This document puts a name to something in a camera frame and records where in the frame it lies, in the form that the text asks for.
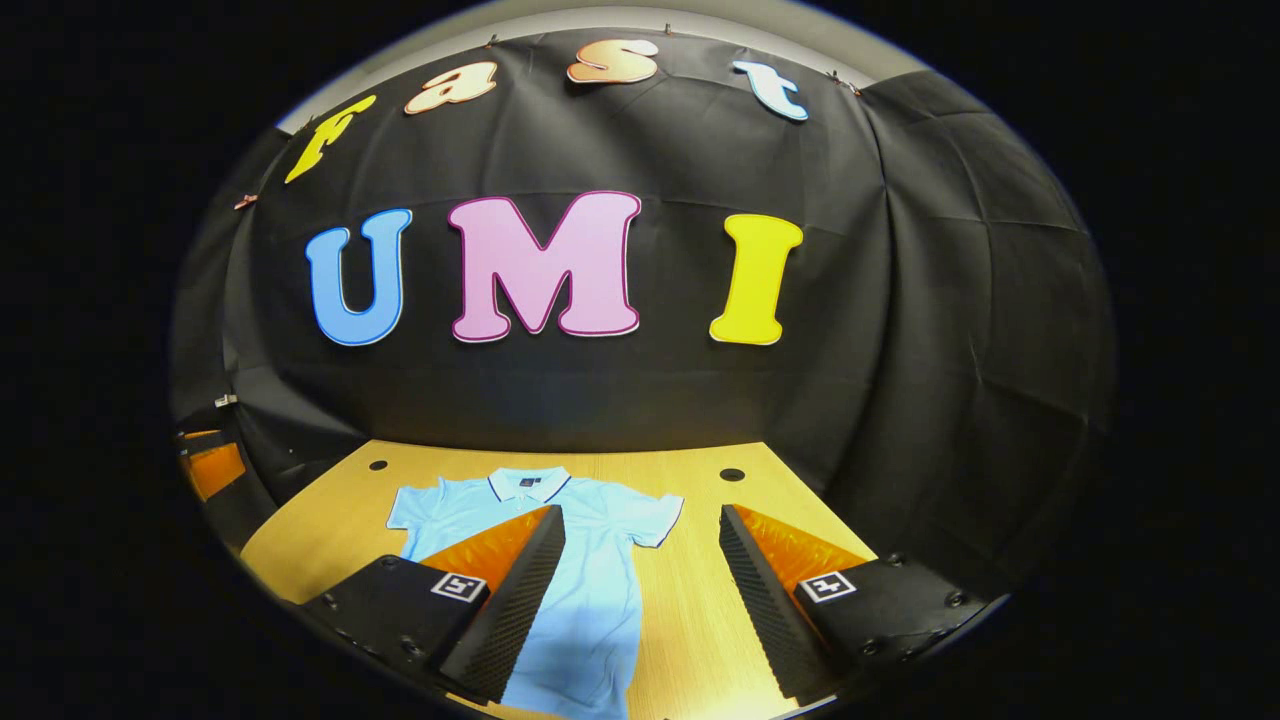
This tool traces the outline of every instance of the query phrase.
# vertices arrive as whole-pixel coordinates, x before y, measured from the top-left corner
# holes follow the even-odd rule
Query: table surface
[[[375,460],[387,468],[371,470]],[[644,598],[640,656],[627,692],[631,720],[767,720],[796,708],[782,697],[719,547],[721,506],[739,503],[854,555],[876,555],[764,443],[611,454],[449,450],[370,441],[278,510],[241,560],[262,583],[302,603],[381,555],[399,555],[406,530],[387,529],[396,492],[484,478],[497,468],[554,468],[653,497],[685,498],[659,548],[634,547]],[[745,473],[721,479],[724,468]],[[550,719],[490,703],[509,720]]]

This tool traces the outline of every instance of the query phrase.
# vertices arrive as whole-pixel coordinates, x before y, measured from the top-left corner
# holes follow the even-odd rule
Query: blue letter
[[[374,254],[374,302],[364,313],[352,313],[342,297],[342,249],[347,228],[325,231],[307,243],[311,261],[311,302],[316,320],[338,345],[371,345],[387,337],[399,320],[402,301],[399,238],[413,220],[408,210],[385,210],[365,220],[360,232]]]
[[[804,120],[809,111],[787,99],[787,90],[796,92],[796,83],[778,77],[778,70],[760,63],[733,60],[733,67],[746,73],[751,81],[751,92],[764,102],[764,106],[792,120]]]

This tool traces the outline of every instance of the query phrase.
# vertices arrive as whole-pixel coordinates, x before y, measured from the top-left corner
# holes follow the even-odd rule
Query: light blue polo shirt
[[[658,547],[685,498],[653,498],[564,468],[511,470],[401,488],[387,527],[408,530],[413,562],[541,506],[559,505],[564,551],[520,651],[502,705],[571,720],[625,720],[640,646],[631,544]]]

